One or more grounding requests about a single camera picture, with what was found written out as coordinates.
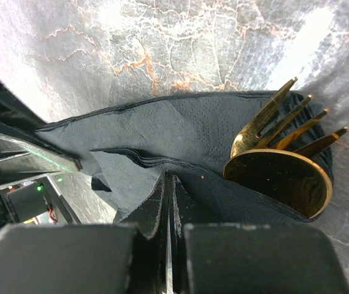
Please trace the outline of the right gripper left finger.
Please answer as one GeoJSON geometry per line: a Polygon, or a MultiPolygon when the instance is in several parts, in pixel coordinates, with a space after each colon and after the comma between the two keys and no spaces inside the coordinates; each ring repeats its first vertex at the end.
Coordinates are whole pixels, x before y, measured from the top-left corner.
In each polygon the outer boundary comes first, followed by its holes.
{"type": "Polygon", "coordinates": [[[122,222],[83,225],[42,180],[1,192],[0,293],[162,293],[166,180],[122,222]]]}

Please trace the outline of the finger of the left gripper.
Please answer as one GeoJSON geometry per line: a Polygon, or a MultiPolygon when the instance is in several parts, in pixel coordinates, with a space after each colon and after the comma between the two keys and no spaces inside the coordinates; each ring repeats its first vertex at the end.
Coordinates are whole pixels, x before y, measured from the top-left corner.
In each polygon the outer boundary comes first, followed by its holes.
{"type": "Polygon", "coordinates": [[[77,159],[0,122],[0,189],[45,176],[80,171],[77,159]]]}
{"type": "Polygon", "coordinates": [[[21,102],[0,82],[0,122],[32,132],[45,124],[30,108],[21,102]]]}

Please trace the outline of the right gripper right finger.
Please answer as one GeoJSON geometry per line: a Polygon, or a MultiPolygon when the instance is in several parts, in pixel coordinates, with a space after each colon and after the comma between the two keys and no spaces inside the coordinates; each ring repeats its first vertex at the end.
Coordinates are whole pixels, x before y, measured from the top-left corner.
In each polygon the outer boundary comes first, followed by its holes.
{"type": "Polygon", "coordinates": [[[175,293],[349,293],[329,238],[308,225],[218,223],[171,176],[175,293]]]}

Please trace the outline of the black paper napkin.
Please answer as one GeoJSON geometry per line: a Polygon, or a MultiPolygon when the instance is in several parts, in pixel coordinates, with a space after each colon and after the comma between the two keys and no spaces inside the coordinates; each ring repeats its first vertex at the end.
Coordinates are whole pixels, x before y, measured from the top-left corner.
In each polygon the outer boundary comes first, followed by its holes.
{"type": "MultiPolygon", "coordinates": [[[[161,172],[167,171],[220,222],[310,222],[318,216],[306,219],[274,199],[223,178],[235,136],[271,96],[270,91],[261,91],[162,97],[50,123],[38,128],[36,135],[80,159],[82,171],[102,181],[110,189],[109,200],[123,211],[134,209],[161,172]]],[[[274,122],[304,98],[289,92],[274,122]]],[[[276,141],[319,113],[310,101],[276,141]]],[[[286,150],[293,152],[323,134],[317,123],[286,150]]],[[[320,152],[312,161],[333,183],[331,150],[320,152]]]]}

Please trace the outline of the gold spoon green handle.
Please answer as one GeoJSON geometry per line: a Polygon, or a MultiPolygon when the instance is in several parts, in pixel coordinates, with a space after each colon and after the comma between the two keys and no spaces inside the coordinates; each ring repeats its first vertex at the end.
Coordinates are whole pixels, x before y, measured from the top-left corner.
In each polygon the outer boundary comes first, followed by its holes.
{"type": "Polygon", "coordinates": [[[309,220],[326,209],[333,194],[328,174],[311,159],[290,151],[242,152],[226,163],[223,178],[274,199],[309,220]]]}

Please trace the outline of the gold fork green handle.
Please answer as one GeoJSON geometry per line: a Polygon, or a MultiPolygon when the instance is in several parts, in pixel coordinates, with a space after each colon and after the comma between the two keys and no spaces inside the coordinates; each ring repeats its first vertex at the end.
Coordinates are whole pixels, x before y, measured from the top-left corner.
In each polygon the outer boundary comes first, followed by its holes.
{"type": "Polygon", "coordinates": [[[293,77],[287,81],[236,135],[231,146],[231,159],[252,150],[261,150],[282,153],[311,162],[314,156],[330,147],[349,131],[349,127],[345,126],[293,152],[287,151],[286,148],[289,147],[289,145],[296,141],[306,131],[310,130],[321,120],[321,118],[325,117],[329,113],[329,109],[324,109],[321,113],[297,128],[294,132],[285,136],[278,143],[274,144],[273,146],[269,146],[269,143],[275,139],[313,99],[313,96],[308,95],[298,105],[290,110],[287,115],[275,123],[267,132],[262,134],[261,132],[267,127],[269,121],[278,113],[279,106],[281,106],[286,95],[289,93],[295,82],[297,82],[297,77],[293,77]]]}

